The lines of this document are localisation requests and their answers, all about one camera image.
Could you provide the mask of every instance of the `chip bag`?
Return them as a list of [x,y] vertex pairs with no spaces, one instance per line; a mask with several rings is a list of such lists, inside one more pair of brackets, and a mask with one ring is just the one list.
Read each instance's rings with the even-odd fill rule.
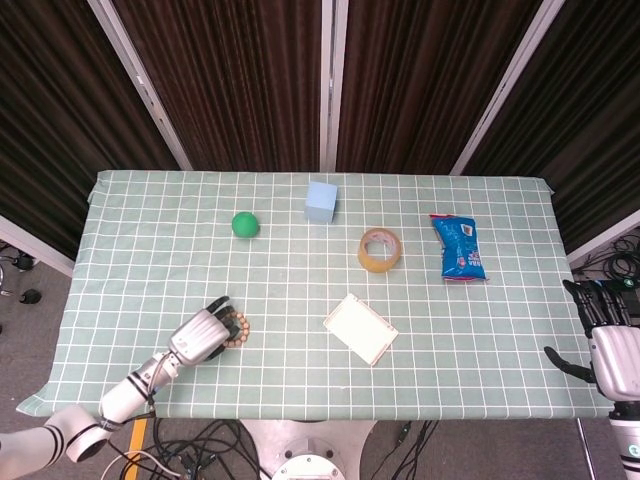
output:
[[480,253],[476,222],[455,215],[431,215],[443,245],[442,276],[447,280],[486,280]]

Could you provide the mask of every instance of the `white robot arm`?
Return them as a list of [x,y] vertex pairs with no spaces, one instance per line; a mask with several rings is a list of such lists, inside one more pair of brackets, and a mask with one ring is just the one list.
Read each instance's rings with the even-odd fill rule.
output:
[[640,480],[640,328],[630,325],[620,295],[598,282],[565,280],[578,307],[591,353],[591,368],[563,360],[551,347],[547,357],[568,375],[595,383],[614,402],[609,422],[629,480]]
[[13,480],[42,470],[64,453],[82,462],[107,443],[133,413],[178,376],[183,366],[197,365],[224,350],[223,342],[238,334],[233,308],[221,297],[180,326],[169,339],[169,350],[158,353],[109,390],[100,402],[100,418],[79,405],[56,412],[42,427],[0,434],[0,480]]

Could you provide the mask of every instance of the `dark curtain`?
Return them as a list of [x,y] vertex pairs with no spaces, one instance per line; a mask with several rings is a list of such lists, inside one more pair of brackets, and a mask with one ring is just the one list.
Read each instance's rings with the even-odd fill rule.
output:
[[351,0],[337,170],[448,174],[539,0]]
[[0,214],[75,258],[97,172],[177,165],[85,1],[4,1],[0,30]]
[[566,3],[464,174],[546,179],[567,252],[640,209],[640,2]]
[[319,0],[115,0],[194,168],[319,165]]

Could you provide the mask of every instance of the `foam block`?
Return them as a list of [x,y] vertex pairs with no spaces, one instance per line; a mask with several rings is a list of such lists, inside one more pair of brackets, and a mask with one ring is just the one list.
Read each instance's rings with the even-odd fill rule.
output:
[[309,182],[304,213],[307,220],[317,223],[331,223],[338,196],[337,185]]

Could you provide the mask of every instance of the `masking tape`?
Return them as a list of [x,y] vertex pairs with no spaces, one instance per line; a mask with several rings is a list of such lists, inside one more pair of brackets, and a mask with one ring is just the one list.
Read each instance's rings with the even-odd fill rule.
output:
[[[369,256],[367,245],[371,242],[384,243],[391,250],[391,256],[385,260],[378,260]],[[402,244],[396,235],[386,228],[372,228],[360,240],[358,260],[366,270],[373,273],[384,273],[393,267],[402,255]]]

